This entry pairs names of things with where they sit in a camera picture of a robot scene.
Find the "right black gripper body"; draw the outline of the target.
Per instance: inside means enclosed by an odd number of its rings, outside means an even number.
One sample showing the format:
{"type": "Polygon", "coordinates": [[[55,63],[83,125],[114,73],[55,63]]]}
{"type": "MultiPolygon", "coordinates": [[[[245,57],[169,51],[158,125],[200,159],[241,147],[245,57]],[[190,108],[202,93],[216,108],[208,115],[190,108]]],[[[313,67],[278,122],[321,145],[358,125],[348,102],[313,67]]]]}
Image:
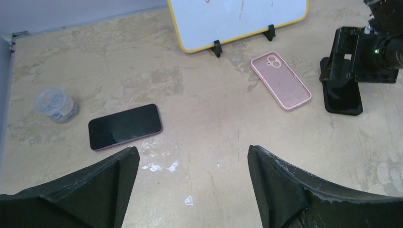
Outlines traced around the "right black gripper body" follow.
{"type": "Polygon", "coordinates": [[[399,37],[366,28],[336,30],[330,59],[351,60],[349,77],[356,82],[395,83],[399,73],[399,37]]]}

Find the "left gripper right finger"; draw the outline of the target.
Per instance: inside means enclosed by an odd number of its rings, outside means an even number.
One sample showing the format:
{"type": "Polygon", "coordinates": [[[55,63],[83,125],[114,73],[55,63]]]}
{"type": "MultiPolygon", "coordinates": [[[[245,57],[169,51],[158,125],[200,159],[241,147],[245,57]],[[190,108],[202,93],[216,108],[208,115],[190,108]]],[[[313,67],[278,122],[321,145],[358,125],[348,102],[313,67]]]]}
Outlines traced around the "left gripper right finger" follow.
{"type": "Polygon", "coordinates": [[[261,146],[248,152],[265,228],[400,228],[403,200],[347,188],[296,167],[261,146]]]}

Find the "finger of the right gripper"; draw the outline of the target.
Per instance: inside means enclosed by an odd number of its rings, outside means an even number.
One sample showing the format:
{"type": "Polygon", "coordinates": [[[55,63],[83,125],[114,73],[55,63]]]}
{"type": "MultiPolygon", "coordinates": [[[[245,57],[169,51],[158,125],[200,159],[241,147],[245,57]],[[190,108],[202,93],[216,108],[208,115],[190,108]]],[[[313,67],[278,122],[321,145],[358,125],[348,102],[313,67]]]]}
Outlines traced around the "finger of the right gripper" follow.
{"type": "Polygon", "coordinates": [[[357,87],[357,82],[349,77],[351,60],[324,57],[320,60],[321,73],[329,73],[329,79],[321,81],[323,87],[357,87]]]}

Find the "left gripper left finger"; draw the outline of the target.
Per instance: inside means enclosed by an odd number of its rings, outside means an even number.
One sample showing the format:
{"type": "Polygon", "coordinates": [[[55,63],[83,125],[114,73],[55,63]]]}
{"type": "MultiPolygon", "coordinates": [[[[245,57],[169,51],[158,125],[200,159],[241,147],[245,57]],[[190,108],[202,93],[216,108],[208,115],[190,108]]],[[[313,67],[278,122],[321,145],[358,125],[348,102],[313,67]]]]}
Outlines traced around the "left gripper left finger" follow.
{"type": "Polygon", "coordinates": [[[125,148],[58,179],[0,197],[3,228],[119,228],[140,156],[125,148]]]}

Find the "bare phone with purple edge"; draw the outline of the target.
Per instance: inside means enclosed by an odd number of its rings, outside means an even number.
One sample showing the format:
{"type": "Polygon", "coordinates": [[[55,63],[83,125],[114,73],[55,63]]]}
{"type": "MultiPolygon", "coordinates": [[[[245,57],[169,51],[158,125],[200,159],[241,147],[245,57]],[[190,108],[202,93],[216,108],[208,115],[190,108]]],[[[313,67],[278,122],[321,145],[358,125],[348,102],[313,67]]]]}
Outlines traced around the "bare phone with purple edge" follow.
{"type": "Polygon", "coordinates": [[[99,151],[156,135],[162,130],[159,108],[147,104],[89,121],[89,145],[93,151],[99,151]]]}

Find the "black phone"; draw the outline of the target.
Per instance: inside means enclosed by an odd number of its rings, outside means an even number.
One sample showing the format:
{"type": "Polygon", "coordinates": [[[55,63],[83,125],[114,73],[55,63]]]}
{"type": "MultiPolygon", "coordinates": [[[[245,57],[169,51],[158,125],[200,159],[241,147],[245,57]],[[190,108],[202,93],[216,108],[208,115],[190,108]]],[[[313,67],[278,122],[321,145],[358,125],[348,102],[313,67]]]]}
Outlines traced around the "black phone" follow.
{"type": "Polygon", "coordinates": [[[358,83],[353,78],[323,81],[325,110],[333,114],[358,116],[363,112],[358,83]]]}

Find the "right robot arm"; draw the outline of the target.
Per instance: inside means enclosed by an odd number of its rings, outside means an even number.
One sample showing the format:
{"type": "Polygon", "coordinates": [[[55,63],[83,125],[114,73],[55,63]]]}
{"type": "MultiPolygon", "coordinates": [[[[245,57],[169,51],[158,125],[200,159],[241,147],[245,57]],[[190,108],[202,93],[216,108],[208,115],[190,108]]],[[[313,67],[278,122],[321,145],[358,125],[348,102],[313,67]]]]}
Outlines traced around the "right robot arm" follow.
{"type": "Polygon", "coordinates": [[[371,15],[365,27],[336,30],[319,80],[395,83],[403,67],[403,2],[366,0],[371,15]]]}

